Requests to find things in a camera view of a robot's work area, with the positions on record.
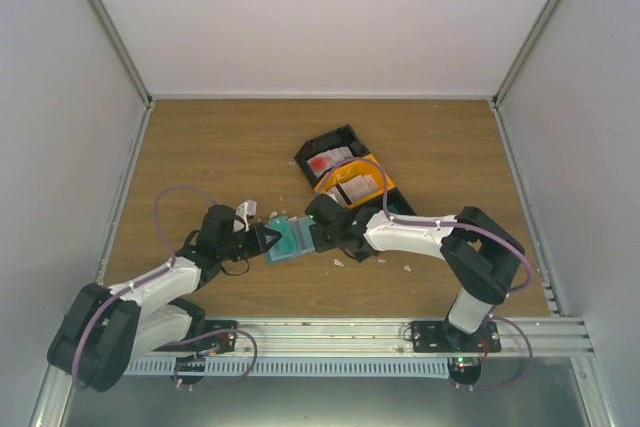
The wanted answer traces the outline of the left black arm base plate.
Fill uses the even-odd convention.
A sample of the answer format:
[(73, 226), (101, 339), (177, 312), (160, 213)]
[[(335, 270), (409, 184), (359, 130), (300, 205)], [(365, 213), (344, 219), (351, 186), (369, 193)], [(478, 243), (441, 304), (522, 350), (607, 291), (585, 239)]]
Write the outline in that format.
[[(238, 327), (238, 322), (235, 320), (209, 320), (205, 319), (198, 325), (191, 326), (187, 331), (185, 340), (198, 337), (207, 332), (218, 331), (224, 329), (235, 329)], [(208, 335), (206, 338), (198, 340), (193, 343), (171, 346), (164, 345), (156, 349), (156, 352), (201, 352), (201, 351), (220, 351), (228, 352), (234, 349), (229, 343), (234, 343), (234, 340), (230, 339), (230, 332), (223, 332), (215, 335)]]

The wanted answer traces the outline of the green credit card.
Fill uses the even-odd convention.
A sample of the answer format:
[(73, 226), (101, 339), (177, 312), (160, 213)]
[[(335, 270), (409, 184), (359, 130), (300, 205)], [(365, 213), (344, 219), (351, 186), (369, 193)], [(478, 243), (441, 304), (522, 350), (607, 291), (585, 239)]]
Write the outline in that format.
[(274, 217), (269, 220), (268, 225), (282, 233), (280, 241), (267, 254), (268, 262), (273, 264), (293, 258), (298, 244), (288, 219), (285, 216)]

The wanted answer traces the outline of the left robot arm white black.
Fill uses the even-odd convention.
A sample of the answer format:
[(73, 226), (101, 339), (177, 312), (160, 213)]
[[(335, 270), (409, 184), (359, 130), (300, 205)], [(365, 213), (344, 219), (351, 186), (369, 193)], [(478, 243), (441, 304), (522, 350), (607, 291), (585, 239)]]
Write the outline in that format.
[(157, 350), (184, 352), (187, 359), (233, 345), (236, 326), (209, 334), (205, 311), (186, 295), (226, 271), (267, 253), (280, 232), (250, 223), (239, 210), (213, 205), (200, 228), (152, 271), (128, 282), (84, 286), (64, 315), (46, 354), (48, 363), (80, 388), (104, 392), (129, 364)]

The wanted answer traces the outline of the blue leather card holder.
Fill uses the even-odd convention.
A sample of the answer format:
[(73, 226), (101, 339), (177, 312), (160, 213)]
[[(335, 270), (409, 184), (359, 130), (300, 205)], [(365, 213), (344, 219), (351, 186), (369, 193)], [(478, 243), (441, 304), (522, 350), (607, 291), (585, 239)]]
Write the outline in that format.
[(315, 253), (316, 248), (310, 230), (313, 224), (309, 217), (287, 218), (280, 215), (270, 219), (268, 226), (278, 231), (281, 238), (267, 252), (267, 262), (275, 264)]

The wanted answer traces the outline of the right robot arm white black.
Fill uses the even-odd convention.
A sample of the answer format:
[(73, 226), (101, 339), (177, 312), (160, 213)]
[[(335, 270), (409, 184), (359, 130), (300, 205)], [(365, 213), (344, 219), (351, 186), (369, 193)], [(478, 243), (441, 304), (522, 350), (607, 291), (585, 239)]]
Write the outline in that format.
[(491, 310), (516, 289), (512, 283), (519, 267), (530, 266), (522, 245), (476, 207), (457, 215), (420, 217), (377, 207), (349, 209), (320, 194), (306, 214), (318, 252), (339, 249), (357, 262), (387, 251), (444, 261), (461, 285), (441, 328), (444, 343), (456, 352), (480, 340)]

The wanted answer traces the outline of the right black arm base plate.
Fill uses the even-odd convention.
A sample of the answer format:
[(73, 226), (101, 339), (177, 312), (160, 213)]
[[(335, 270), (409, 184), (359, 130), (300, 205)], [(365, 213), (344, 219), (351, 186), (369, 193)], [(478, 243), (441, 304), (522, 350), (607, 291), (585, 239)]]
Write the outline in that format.
[(496, 323), (483, 322), (465, 333), (445, 320), (414, 320), (402, 333), (415, 353), (498, 353), (502, 350)]

